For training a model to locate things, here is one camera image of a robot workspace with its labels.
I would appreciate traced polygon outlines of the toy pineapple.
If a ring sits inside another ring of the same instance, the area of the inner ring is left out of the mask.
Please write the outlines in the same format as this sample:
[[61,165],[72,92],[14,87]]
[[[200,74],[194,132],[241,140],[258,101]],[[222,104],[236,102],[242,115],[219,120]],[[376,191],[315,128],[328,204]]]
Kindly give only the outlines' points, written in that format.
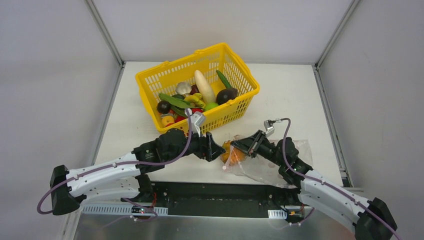
[[229,171],[231,167],[238,165],[241,162],[251,158],[238,148],[231,145],[231,143],[235,140],[240,140],[243,138],[243,135],[235,135],[232,140],[227,140],[222,144],[222,147],[225,149],[225,152],[220,155],[220,160],[223,162],[222,169],[224,171]]

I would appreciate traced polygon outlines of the yellow banana bunch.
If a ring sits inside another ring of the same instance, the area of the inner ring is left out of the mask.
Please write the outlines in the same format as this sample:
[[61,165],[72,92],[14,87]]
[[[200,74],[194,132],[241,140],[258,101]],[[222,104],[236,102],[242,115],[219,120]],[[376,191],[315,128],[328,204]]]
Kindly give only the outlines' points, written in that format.
[[193,108],[203,109],[206,106],[205,102],[203,101],[203,96],[199,92],[186,96],[184,100],[188,102],[189,105]]

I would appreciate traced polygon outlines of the white radish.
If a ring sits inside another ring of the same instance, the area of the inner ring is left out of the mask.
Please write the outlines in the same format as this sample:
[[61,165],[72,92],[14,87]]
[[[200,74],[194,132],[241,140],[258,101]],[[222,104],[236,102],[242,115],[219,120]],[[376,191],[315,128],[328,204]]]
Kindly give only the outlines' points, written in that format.
[[195,84],[199,90],[199,92],[202,94],[204,101],[209,103],[215,103],[216,102],[216,95],[209,84],[208,80],[205,78],[205,76],[202,74],[201,71],[195,70],[194,71],[194,79]]

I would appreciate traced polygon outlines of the yellow plastic basket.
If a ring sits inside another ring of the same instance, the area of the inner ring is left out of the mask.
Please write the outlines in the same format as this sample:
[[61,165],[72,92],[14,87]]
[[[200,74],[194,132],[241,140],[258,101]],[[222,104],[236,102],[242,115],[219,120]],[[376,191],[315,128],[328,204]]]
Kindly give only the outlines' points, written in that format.
[[[201,131],[211,131],[224,124],[242,117],[253,97],[259,93],[260,85],[254,79],[251,71],[227,43],[218,43],[204,49],[196,50],[193,54],[174,61],[165,61],[157,66],[143,70],[135,75],[139,87],[139,94],[146,111],[151,116],[157,131],[164,134],[171,128],[183,131],[188,130],[187,117],[180,116],[171,108],[168,114],[160,114],[157,104],[161,101],[159,93],[184,100],[185,97],[200,93],[195,82],[195,70],[201,71],[211,85],[215,96],[226,89],[219,79],[216,70],[219,70],[228,79],[232,88],[237,89],[238,95],[234,100],[219,105],[211,110],[204,111],[206,117]],[[180,82],[191,85],[189,95],[176,93],[176,86]],[[163,127],[161,117],[170,115],[175,123]]]

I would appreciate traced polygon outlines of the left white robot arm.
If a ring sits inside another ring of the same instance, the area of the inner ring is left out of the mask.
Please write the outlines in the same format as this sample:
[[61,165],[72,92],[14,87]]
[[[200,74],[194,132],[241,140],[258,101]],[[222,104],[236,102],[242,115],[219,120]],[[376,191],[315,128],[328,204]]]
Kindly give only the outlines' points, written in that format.
[[153,195],[149,173],[185,156],[195,155],[211,162],[224,152],[210,132],[186,135],[172,128],[155,140],[100,165],[79,169],[57,166],[50,179],[51,213],[55,216],[69,214],[81,205],[102,200],[147,202]]

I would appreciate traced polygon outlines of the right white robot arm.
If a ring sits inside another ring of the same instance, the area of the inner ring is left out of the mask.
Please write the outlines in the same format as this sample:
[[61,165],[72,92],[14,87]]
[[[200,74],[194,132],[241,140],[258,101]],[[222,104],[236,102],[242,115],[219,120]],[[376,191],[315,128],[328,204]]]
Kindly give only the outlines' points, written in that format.
[[278,173],[294,185],[283,192],[288,204],[301,202],[315,208],[351,231],[357,240],[389,240],[395,235],[397,224],[383,200],[369,200],[327,180],[299,157],[290,137],[273,143],[258,130],[230,145],[248,157],[259,156],[279,167]]

